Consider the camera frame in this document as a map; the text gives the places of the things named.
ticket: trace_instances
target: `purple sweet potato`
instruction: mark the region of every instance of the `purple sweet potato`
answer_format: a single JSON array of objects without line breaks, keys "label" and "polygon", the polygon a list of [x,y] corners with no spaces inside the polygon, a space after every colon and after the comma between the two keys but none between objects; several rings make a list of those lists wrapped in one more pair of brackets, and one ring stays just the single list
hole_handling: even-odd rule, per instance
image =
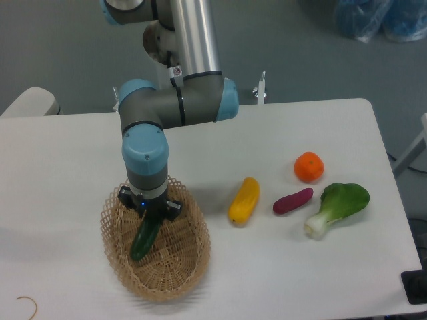
[{"label": "purple sweet potato", "polygon": [[273,211],[278,215],[284,215],[285,213],[306,204],[312,197],[313,189],[305,188],[300,192],[294,193],[293,195],[287,195],[277,200],[273,204]]}]

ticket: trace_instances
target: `cable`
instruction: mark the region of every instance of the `cable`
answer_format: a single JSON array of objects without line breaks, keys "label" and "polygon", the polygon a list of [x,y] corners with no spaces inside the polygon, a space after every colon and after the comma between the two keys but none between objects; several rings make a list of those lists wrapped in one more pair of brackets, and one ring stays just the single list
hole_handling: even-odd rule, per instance
[{"label": "cable", "polygon": [[[388,152],[387,152],[387,156],[388,156],[391,160],[396,161],[396,157],[392,156],[392,155],[391,155],[391,154],[389,154]],[[409,167],[408,167],[408,169],[409,169],[409,170],[411,170],[411,171],[414,171],[414,172],[422,173],[423,175],[427,175],[427,171],[424,171],[424,170],[419,170],[419,169],[414,168],[414,167],[411,167],[411,166],[409,166]]]}]

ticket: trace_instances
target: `silver arm tube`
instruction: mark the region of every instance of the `silver arm tube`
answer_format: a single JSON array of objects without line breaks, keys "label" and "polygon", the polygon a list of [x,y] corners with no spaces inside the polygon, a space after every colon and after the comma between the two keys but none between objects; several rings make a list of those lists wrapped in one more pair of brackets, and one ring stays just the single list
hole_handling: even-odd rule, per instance
[{"label": "silver arm tube", "polygon": [[184,74],[221,71],[211,1],[173,0],[171,8]]}]

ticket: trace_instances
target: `toy vegetable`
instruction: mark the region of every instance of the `toy vegetable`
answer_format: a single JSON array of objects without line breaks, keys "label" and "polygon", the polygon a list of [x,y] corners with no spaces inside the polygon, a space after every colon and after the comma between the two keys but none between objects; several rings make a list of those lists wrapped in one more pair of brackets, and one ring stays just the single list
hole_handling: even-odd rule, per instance
[{"label": "toy vegetable", "polygon": [[238,194],[228,208],[228,219],[236,225],[243,225],[248,221],[260,197],[260,185],[252,178],[243,180]]},{"label": "toy vegetable", "polygon": [[295,210],[302,205],[305,205],[313,197],[313,189],[305,188],[293,195],[287,195],[280,198],[273,204],[273,211],[278,215],[284,215],[292,210]]},{"label": "toy vegetable", "polygon": [[333,183],[324,189],[320,202],[319,212],[304,224],[304,231],[315,239],[320,238],[335,221],[365,208],[369,203],[369,193],[355,183]]}]

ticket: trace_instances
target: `blue joint cap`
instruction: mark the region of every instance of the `blue joint cap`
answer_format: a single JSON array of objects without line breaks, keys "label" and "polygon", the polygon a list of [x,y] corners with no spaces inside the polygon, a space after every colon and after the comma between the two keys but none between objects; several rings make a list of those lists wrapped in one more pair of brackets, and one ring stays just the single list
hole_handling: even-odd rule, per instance
[{"label": "blue joint cap", "polygon": [[167,165],[169,145],[161,129],[142,123],[126,131],[121,154],[126,167],[134,173],[155,175]]},{"label": "blue joint cap", "polygon": [[121,25],[118,23],[108,11],[107,5],[105,4],[105,0],[99,0],[99,4],[101,5],[102,12],[105,16],[105,19],[108,21],[110,25]]},{"label": "blue joint cap", "polygon": [[155,85],[151,81],[143,80],[143,79],[129,80],[124,85],[122,85],[119,90],[119,111],[120,111],[121,103],[128,95],[130,95],[131,93],[133,93],[138,89],[145,89],[145,88],[156,90]]},{"label": "blue joint cap", "polygon": [[216,121],[232,119],[239,112],[239,97],[236,84],[231,79],[224,79],[224,88]]}]

